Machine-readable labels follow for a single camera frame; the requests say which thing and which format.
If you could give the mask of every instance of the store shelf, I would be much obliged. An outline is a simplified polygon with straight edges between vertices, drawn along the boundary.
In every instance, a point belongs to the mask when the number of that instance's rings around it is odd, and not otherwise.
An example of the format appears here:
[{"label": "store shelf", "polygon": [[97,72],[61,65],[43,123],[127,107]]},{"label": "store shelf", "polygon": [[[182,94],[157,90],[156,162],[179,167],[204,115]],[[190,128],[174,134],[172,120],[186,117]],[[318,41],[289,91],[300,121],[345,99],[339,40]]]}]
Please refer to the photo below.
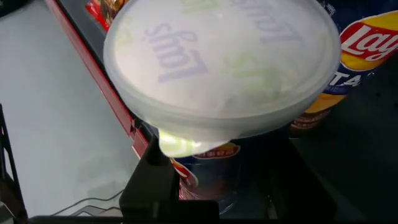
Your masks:
[{"label": "store shelf", "polygon": [[370,219],[398,219],[398,54],[293,139],[306,160]]}]

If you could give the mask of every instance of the gray floor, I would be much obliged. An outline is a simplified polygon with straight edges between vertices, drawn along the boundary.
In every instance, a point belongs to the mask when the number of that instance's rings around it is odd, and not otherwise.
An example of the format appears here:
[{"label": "gray floor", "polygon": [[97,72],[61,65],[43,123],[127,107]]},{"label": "gray floor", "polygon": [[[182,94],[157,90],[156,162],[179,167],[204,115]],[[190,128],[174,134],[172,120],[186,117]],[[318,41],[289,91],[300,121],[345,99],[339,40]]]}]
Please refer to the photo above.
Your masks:
[{"label": "gray floor", "polygon": [[[0,18],[0,30],[0,103],[29,216],[115,195],[138,158],[45,3]],[[88,204],[117,197],[63,214]]]}]

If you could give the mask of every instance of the snack package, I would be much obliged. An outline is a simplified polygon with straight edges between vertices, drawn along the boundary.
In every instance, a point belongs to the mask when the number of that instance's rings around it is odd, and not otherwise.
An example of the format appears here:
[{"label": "snack package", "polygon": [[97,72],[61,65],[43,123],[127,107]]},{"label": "snack package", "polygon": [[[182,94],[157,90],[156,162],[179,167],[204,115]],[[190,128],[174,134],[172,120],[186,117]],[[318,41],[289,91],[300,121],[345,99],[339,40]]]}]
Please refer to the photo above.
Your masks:
[{"label": "snack package", "polygon": [[101,24],[101,26],[107,32],[109,25],[101,14],[101,1],[91,0],[85,7],[86,10]]},{"label": "snack package", "polygon": [[91,0],[85,7],[107,32],[113,19],[128,1],[129,0]]},{"label": "snack package", "polygon": [[118,12],[129,0],[101,0],[101,14],[110,26]]},{"label": "snack package", "polygon": [[334,20],[341,39],[340,67],[326,90],[290,126],[290,137],[316,128],[333,106],[398,47],[398,1],[318,0]]}]

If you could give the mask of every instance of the plastic container lid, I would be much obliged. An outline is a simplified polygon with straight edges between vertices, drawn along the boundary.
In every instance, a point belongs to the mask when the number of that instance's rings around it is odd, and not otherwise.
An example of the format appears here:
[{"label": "plastic container lid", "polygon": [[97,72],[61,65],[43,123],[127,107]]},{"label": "plastic container lid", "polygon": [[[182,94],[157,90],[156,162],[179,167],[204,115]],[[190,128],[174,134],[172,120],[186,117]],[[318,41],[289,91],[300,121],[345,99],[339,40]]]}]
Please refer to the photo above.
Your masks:
[{"label": "plastic container lid", "polygon": [[121,98],[170,157],[277,129],[325,89],[340,38],[315,0],[129,1],[106,36]]}]

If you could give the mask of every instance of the white surface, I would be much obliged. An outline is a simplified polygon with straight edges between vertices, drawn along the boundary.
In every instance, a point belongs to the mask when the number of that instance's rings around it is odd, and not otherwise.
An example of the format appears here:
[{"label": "white surface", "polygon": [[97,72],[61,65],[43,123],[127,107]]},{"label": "white surface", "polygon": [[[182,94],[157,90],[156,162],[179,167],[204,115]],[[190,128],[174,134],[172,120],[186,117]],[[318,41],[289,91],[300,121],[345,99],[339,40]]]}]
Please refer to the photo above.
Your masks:
[{"label": "white surface", "polygon": [[[138,158],[43,1],[0,18],[0,103],[30,217],[110,198]],[[94,201],[80,204],[108,206]]]},{"label": "white surface", "polygon": [[282,127],[339,60],[337,29],[315,0],[131,1],[104,46],[109,77],[135,114],[163,130],[170,157]]}]

